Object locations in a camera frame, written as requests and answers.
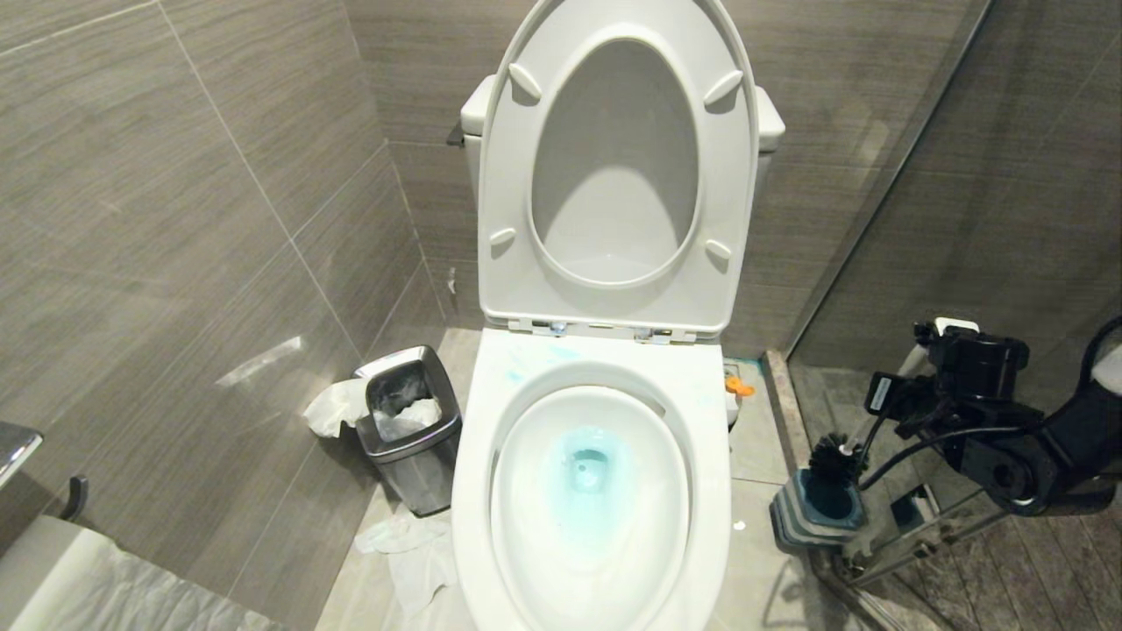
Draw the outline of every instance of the cable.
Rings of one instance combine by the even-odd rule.
[[[1009,433],[1009,435],[1024,433],[1029,431],[1029,429],[1030,428],[968,428],[968,429],[956,429],[954,431],[948,431],[947,433],[929,438],[922,442],[917,442],[916,445],[912,445],[911,447],[889,458],[886,463],[881,465],[881,468],[873,472],[868,477],[865,478],[864,482],[859,483],[857,490],[867,491],[870,486],[876,484],[876,481],[884,477],[884,474],[889,473],[889,470],[891,470],[892,467],[904,461],[909,456],[918,451],[922,451],[928,447],[942,442],[944,440],[949,440],[951,438],[959,438],[963,436],[974,436],[977,433]]]
[[[1076,386],[1076,392],[1091,384],[1091,371],[1095,367],[1095,357],[1098,355],[1098,347],[1102,346],[1106,336],[1111,335],[1119,327],[1122,327],[1122,316],[1103,324],[1103,328],[1098,329],[1095,337],[1091,338],[1091,341],[1087,342],[1087,348],[1083,351],[1083,364],[1079,366],[1079,385]]]
[[[873,439],[876,438],[876,431],[881,429],[884,424],[884,420],[889,418],[889,410],[892,409],[892,397],[890,396],[888,401],[884,402],[884,409],[876,417],[876,422],[868,430],[868,436],[865,437],[865,445],[861,449],[861,463],[857,465],[857,469],[853,474],[853,481],[857,482],[861,477],[861,472],[865,469],[865,465],[868,463],[868,450],[873,448]]]
[[[901,390],[905,390],[911,384],[901,386]],[[868,463],[868,452],[873,449],[873,439],[876,438],[876,432],[881,429],[881,426],[884,424],[884,420],[889,418],[889,411],[892,409],[892,403],[894,402],[894,399],[895,396],[892,395],[888,397],[888,401],[884,402],[884,409],[881,410],[880,415],[876,417],[876,422],[873,423],[873,427],[868,430],[868,436],[865,437],[865,443],[862,447],[861,464],[857,465],[856,473],[854,474],[855,483],[857,482],[856,478],[861,476],[861,472],[865,470],[865,465]],[[932,410],[926,417],[920,419],[917,424],[919,424],[920,427],[926,427],[937,417],[941,417],[944,413],[946,413],[947,408],[949,406],[948,403],[949,403],[948,400],[940,399],[939,403],[936,404],[935,410]]]

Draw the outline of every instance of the orange cap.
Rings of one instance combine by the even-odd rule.
[[[752,396],[756,393],[756,388],[745,385],[741,382],[739,377],[729,375],[725,377],[725,392],[732,392],[741,396]]]

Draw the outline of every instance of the wall tile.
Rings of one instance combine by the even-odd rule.
[[[385,145],[294,240],[356,348],[370,348],[421,262]]]
[[[353,432],[318,441],[230,598],[292,629],[314,629],[377,481]]]
[[[912,164],[1013,175],[1038,149],[1119,28],[1118,2],[996,2]]]
[[[1102,184],[1100,189],[1103,192],[1113,191],[1114,203],[1107,202],[1107,205],[1116,210],[1118,179],[1104,179],[1103,174],[1116,176],[1122,173],[1120,60],[1122,34],[1116,34],[1114,43],[1103,53],[1086,83],[1055,121],[1042,146],[1032,155],[1031,163],[1018,173],[1018,177],[1029,182],[1079,185],[1082,189]],[[1095,211],[1092,203],[1080,204],[1078,210]]]
[[[981,2],[725,2],[787,124],[783,161],[884,166]]]
[[[442,143],[531,0],[344,0],[390,140]]]
[[[850,230],[877,174],[809,164],[773,166],[752,211],[742,280],[812,289]]]
[[[990,294],[975,291],[977,278],[964,283],[973,243],[1001,213],[1009,184],[904,171],[799,342],[799,360],[881,369],[913,346],[911,323],[928,309],[974,314]]]
[[[395,350],[422,344],[438,348],[443,338],[444,317],[429,280],[429,271],[421,263],[364,359],[377,359]]]
[[[383,141],[335,0],[165,0],[239,147],[295,232]]]
[[[479,264],[475,260],[442,258],[429,258],[427,263],[448,326],[481,329],[486,318],[479,308]],[[456,278],[456,293],[448,289],[450,277]]]
[[[808,298],[809,289],[756,285],[742,278],[733,319],[720,335],[725,356],[756,359],[769,348],[783,348]]]
[[[408,143],[389,146],[425,256],[476,260],[478,216],[465,149]]]
[[[0,415],[46,435],[7,540],[284,234],[156,7],[0,56]]]
[[[300,412],[358,360],[283,246],[91,458],[93,501],[83,519],[125,549],[227,593],[312,449]],[[333,573],[311,574],[295,555],[285,557],[294,576],[330,583]]]
[[[73,28],[94,18],[141,4],[145,0],[39,0],[0,2],[0,53],[46,37],[65,28]]]

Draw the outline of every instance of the floor tile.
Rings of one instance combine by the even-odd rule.
[[[755,393],[743,397],[736,424],[728,435],[733,478],[783,484],[787,461],[760,363],[737,360],[736,366],[741,381]]]
[[[468,392],[471,390],[471,375],[476,369],[476,355],[479,353],[481,338],[482,331],[479,330],[448,329],[436,351],[444,363],[448,377],[452,379],[452,390],[461,410],[468,406]]]
[[[733,481],[728,567],[706,631],[862,629],[809,573],[801,556],[775,547],[767,505],[779,490],[775,484]]]
[[[386,500],[385,487],[379,484],[374,491],[358,532],[388,519],[392,514],[394,509]],[[389,576],[386,557],[364,555],[350,546],[315,628],[319,631],[380,629],[393,600],[394,583]]]

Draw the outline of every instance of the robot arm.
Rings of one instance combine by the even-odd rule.
[[[1097,356],[1122,318],[1095,336],[1075,394],[1047,418],[1013,401],[1028,346],[968,324],[917,324],[917,344],[926,349],[935,375],[907,375],[912,372],[907,362],[907,376],[876,373],[865,409],[896,421],[902,438],[925,439],[1010,513],[1077,514],[1106,507],[1122,479],[1122,345]],[[916,357],[910,358],[914,367]]]

